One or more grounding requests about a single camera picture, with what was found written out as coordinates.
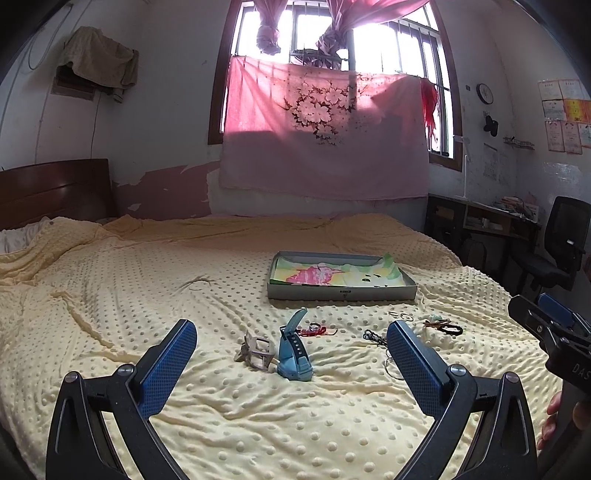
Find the white wall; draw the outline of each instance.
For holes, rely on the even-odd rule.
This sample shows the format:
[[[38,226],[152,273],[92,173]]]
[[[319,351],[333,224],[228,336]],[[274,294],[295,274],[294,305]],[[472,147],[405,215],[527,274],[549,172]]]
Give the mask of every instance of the white wall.
[[[207,146],[213,76],[229,0],[158,0],[149,8],[138,84],[116,120],[113,178],[219,159]]]
[[[137,48],[137,37],[148,9],[143,0],[79,0],[59,29],[41,65],[28,67],[25,48],[0,86],[0,166],[4,169],[70,158],[90,157],[90,143],[99,96],[93,102],[49,95],[57,60],[73,31],[81,25],[100,28],[105,35]],[[48,43],[69,7],[58,12],[39,33],[31,50],[31,65],[42,58]],[[99,105],[94,157],[109,151],[111,118],[120,105],[103,98]]]
[[[541,80],[578,77],[566,55],[541,26],[510,0],[499,0],[499,4],[502,8],[489,17],[489,25],[509,80],[515,135],[519,140],[535,144],[534,152],[518,152],[517,194],[522,198],[533,194],[547,219],[559,195],[591,203],[591,150],[583,149],[583,155],[548,150],[538,91]],[[586,250],[591,251],[589,237]],[[545,251],[541,248],[539,253],[545,254]],[[508,277],[513,278],[508,280],[515,281],[519,273],[513,266],[508,271]],[[591,318],[591,284],[582,271],[577,275],[572,292],[555,287],[550,293]]]
[[[515,193],[517,175],[517,155],[511,147],[503,143],[503,137],[512,137],[515,130],[511,94],[500,52],[487,25],[487,17],[498,7],[490,0],[437,0],[437,4],[456,64],[462,103],[463,136],[470,139],[468,149],[471,163],[467,168],[467,197],[490,203],[504,195]],[[486,83],[491,88],[495,99],[493,104],[485,105],[480,101],[476,94],[478,83]],[[499,122],[496,138],[483,130],[485,111]],[[497,172],[501,171],[501,167],[504,168],[502,176],[509,182],[500,183],[498,174],[497,180],[483,176],[485,143],[498,150]],[[463,176],[443,167],[431,166],[430,191],[448,196],[462,195]]]

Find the peeling paint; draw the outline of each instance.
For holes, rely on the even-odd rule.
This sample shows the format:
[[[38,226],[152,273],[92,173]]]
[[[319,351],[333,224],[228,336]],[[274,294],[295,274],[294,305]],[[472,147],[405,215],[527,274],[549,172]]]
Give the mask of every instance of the peeling paint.
[[[197,167],[181,165],[146,172],[137,184],[114,184],[119,211],[154,220],[209,215],[207,174],[217,168],[218,161]]]

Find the gray tray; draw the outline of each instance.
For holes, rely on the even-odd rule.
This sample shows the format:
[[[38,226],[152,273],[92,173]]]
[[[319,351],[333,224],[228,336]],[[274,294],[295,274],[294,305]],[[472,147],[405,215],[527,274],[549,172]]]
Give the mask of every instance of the gray tray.
[[[400,287],[335,287],[322,285],[277,284],[271,283],[279,257],[300,263],[325,262],[334,265],[355,265],[370,267],[382,257],[373,255],[322,254],[313,252],[279,252],[273,258],[267,275],[267,296],[274,300],[347,300],[347,301],[384,301],[414,300],[417,284],[400,268],[406,285]]]

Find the red string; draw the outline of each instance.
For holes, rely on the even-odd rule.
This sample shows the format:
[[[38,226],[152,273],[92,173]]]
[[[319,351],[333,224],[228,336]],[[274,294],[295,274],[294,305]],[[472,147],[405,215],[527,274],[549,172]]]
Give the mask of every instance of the red string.
[[[338,332],[338,330],[335,330],[333,333],[328,333],[326,331],[326,327],[316,323],[316,322],[312,322],[310,324],[310,328],[309,329],[304,329],[304,328],[298,328],[295,330],[297,332],[297,334],[301,337],[316,337],[316,336],[321,336],[321,335],[336,335],[336,332]]]

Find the wall shelf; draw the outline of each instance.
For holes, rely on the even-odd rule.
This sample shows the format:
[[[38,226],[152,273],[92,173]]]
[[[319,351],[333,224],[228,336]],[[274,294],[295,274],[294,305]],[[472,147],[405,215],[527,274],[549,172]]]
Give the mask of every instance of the wall shelf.
[[[535,150],[535,145],[532,142],[522,142],[520,140],[516,140],[515,137],[505,137],[503,138],[503,143],[510,145],[514,148],[522,148],[523,150]]]

